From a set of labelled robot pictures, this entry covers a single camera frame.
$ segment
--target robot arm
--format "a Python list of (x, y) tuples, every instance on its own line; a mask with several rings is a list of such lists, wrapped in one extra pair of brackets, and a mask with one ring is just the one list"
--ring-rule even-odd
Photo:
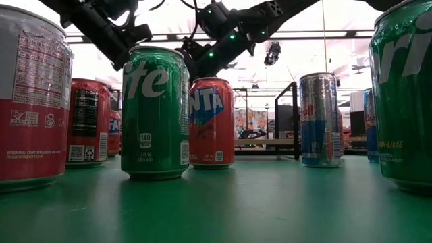
[[(61, 16), (61, 25), (74, 24), (113, 63), (116, 70), (128, 60), (128, 50), (152, 38), (146, 24), (135, 26), (134, 13), (138, 0), (40, 0)], [(229, 11), (222, 4), (212, 3), (199, 11), (197, 20), (207, 35), (217, 40), (211, 46), (200, 46), (185, 38), (179, 51), (186, 56), (191, 79), (215, 76), (227, 64), (248, 50), (253, 55), (255, 43), (267, 40), (292, 16), (318, 0), (265, 1), (250, 9)], [(385, 11), (402, 0), (366, 1), (377, 10)], [(129, 11), (128, 21), (116, 26), (109, 18), (118, 19)]]

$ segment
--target silver and blue can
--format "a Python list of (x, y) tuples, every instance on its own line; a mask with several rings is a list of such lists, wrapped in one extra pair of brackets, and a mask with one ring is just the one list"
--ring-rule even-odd
[(379, 163), (377, 122), (375, 121), (375, 105), (373, 103), (372, 88), (363, 93), (364, 124), (366, 125), (367, 159), (371, 163)]
[(341, 159), (337, 78), (330, 73), (300, 78), (302, 163), (307, 167), (339, 167)]

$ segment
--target sprite can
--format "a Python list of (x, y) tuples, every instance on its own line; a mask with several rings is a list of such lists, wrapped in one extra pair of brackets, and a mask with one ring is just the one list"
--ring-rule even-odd
[(123, 72), (121, 169), (132, 179), (180, 177), (189, 166), (189, 72), (182, 54), (133, 47)]
[(432, 194), (432, 1), (404, 1), (375, 22), (370, 56), (383, 176)]

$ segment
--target table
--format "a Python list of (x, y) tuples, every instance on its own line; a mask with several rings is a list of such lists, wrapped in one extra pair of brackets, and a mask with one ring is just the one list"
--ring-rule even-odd
[(432, 242), (432, 198), (397, 190), (379, 165), (339, 169), (236, 157), (231, 169), (131, 182), (116, 157), (52, 186), (0, 195), (0, 242)]

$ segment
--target soda can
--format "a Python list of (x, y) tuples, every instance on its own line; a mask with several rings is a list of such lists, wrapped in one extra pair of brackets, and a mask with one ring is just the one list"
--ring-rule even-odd
[(190, 89), (190, 164), (226, 169), (234, 163), (234, 96), (227, 80), (199, 78)]
[(133, 47), (123, 71), (121, 169), (139, 180), (180, 177), (189, 167), (189, 72), (182, 54)]
[(372, 88), (364, 91), (364, 124), (366, 125), (367, 159), (379, 163), (377, 124), (375, 122), (375, 105)]
[(66, 168), (98, 167), (107, 160), (111, 94), (95, 80), (72, 79)]
[(44, 17), (0, 5), (0, 192), (48, 186), (65, 171), (72, 52)]
[(432, 194), (431, 7), (411, 0), (383, 13), (369, 49), (381, 173), (418, 194)]
[(118, 111), (111, 110), (109, 114), (108, 157), (114, 157), (120, 152), (120, 126), (122, 118)]
[(345, 144), (344, 144), (344, 118), (340, 110), (337, 110), (337, 125), (339, 128), (340, 135), (340, 156), (345, 154)]
[(302, 163), (308, 167), (339, 167), (341, 138), (336, 77), (330, 73), (300, 78)]

